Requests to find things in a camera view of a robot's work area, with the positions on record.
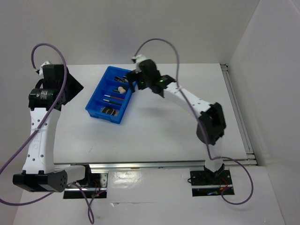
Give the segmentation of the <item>black gold lipstick tube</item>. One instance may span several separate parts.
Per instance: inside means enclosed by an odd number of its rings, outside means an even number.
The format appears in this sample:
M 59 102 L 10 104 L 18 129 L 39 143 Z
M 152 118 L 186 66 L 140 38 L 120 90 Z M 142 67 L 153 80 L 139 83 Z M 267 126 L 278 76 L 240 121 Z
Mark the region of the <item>black gold lipstick tube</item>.
M 120 83 L 128 83 L 128 80 L 127 80 L 126 76 L 123 76 L 123 77 L 115 76 L 114 80 L 117 81 L 117 82 L 120 82 Z

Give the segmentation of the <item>beige makeup sponge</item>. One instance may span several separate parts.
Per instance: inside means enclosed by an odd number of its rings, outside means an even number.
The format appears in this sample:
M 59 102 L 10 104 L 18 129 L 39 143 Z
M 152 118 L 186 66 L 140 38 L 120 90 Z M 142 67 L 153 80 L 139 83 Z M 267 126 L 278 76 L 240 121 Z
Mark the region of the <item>beige makeup sponge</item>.
M 127 92 L 127 90 L 128 90 L 127 86 L 119 86 L 118 87 L 118 92 L 120 94 L 125 94 Z

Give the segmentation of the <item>red lip gloss tube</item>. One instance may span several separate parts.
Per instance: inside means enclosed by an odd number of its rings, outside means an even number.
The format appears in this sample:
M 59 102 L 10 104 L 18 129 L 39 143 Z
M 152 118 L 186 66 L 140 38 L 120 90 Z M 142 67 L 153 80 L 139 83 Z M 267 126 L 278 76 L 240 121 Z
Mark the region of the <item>red lip gloss tube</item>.
M 116 100 L 120 100 L 120 101 L 123 101 L 123 100 L 124 100 L 123 98 L 116 97 L 116 96 L 111 96 L 111 95 L 104 95 L 104 97 L 112 98 L 112 99 L 116 99 Z

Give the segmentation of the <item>dark green gold mascara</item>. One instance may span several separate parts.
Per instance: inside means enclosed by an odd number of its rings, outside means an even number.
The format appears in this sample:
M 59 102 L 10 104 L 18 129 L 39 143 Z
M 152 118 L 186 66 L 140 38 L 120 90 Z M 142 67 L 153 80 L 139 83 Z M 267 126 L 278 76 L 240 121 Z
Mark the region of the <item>dark green gold mascara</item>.
M 108 102 L 110 104 L 114 104 L 114 105 L 122 105 L 122 103 L 120 103 L 120 102 L 116 102 L 116 101 L 112 101 L 112 100 L 108 100 L 108 99 L 103 99 L 103 101 Z

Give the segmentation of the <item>blue plastic organizer bin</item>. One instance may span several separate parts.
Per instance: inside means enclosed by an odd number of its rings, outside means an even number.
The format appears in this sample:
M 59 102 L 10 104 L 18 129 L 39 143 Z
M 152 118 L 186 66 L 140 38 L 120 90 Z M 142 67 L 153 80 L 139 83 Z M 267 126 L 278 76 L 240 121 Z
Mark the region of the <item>blue plastic organizer bin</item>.
M 130 70 L 108 66 L 85 110 L 93 118 L 120 124 L 132 91 L 127 81 Z

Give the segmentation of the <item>black square compact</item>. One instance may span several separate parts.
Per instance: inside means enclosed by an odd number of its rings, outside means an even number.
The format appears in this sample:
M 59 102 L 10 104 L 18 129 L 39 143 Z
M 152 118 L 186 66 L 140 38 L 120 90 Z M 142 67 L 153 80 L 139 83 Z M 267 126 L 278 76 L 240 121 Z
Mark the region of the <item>black square compact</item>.
M 101 113 L 114 116 L 116 114 L 116 110 L 111 107 L 104 107 L 101 109 Z

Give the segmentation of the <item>eyeshadow palette clear case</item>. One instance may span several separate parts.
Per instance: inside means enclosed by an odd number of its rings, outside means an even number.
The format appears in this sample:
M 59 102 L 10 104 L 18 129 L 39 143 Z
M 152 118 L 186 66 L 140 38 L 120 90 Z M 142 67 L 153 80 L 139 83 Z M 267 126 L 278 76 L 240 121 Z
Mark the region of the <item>eyeshadow palette clear case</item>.
M 118 115 L 119 115 L 119 112 L 120 112 L 119 110 L 115 110 L 113 115 L 114 115 L 114 116 L 118 116 Z

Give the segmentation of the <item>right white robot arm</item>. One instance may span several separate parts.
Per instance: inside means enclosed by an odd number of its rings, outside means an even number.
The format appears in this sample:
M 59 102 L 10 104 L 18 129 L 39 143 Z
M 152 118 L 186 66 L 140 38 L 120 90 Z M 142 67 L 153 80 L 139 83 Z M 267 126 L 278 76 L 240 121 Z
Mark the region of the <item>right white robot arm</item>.
M 222 106 L 219 103 L 211 104 L 178 84 L 178 81 L 169 75 L 161 75 L 155 62 L 144 55 L 132 58 L 135 70 L 127 73 L 127 81 L 132 92 L 133 83 L 138 89 L 149 88 L 153 93 L 168 99 L 180 106 L 197 119 L 196 135 L 198 139 L 209 147 L 208 158 L 205 160 L 205 180 L 214 184 L 221 178 L 225 165 L 221 157 L 213 152 L 213 146 L 222 138 L 226 123 Z

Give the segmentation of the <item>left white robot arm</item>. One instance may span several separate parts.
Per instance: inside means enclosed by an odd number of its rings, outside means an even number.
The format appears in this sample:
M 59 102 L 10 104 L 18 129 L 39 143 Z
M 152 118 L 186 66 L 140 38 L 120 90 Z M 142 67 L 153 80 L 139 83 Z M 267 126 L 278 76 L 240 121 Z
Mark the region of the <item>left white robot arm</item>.
M 87 165 L 70 165 L 55 170 L 54 141 L 62 106 L 70 102 L 83 86 L 62 64 L 44 62 L 39 73 L 42 79 L 29 94 L 31 134 L 25 164 L 13 184 L 29 192 L 63 192 L 77 182 L 82 187 L 92 183 Z

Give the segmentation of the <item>front aluminium rail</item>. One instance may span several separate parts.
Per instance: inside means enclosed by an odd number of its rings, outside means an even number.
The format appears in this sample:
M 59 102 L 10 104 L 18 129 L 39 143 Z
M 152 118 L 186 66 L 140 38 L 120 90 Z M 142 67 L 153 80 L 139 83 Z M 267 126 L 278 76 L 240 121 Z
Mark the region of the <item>front aluminium rail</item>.
M 257 161 L 255 159 L 246 159 L 239 161 L 244 166 L 256 166 Z M 233 161 L 224 161 L 225 166 L 238 166 L 237 163 Z M 67 168 L 71 165 L 82 165 L 82 164 L 55 164 L 54 169 L 59 170 Z M 192 167 L 202 167 L 204 166 L 204 161 L 176 161 L 176 162 L 146 162 L 146 163 L 90 163 L 89 164 L 92 171 L 96 170 L 130 170 L 130 169 L 149 169 L 149 168 L 192 168 Z

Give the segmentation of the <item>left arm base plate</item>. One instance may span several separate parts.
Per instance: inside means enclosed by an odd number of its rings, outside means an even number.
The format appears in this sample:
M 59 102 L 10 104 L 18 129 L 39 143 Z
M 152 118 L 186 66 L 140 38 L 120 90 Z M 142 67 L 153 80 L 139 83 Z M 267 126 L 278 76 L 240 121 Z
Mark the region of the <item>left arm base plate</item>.
M 77 181 L 76 184 L 82 188 L 87 199 L 104 199 L 107 197 L 108 173 L 92 173 L 89 172 L 83 180 Z M 63 199 L 83 199 L 83 195 L 79 188 L 74 185 L 68 186 L 63 195 Z

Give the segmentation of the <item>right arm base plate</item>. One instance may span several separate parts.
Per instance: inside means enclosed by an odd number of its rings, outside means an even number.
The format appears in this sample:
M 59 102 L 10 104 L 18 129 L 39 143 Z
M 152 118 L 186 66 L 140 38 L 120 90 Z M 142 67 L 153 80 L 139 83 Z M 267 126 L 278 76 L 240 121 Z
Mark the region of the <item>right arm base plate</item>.
M 191 184 L 192 196 L 235 195 L 229 170 L 224 170 L 216 180 L 209 180 L 203 170 L 190 171 L 187 182 Z

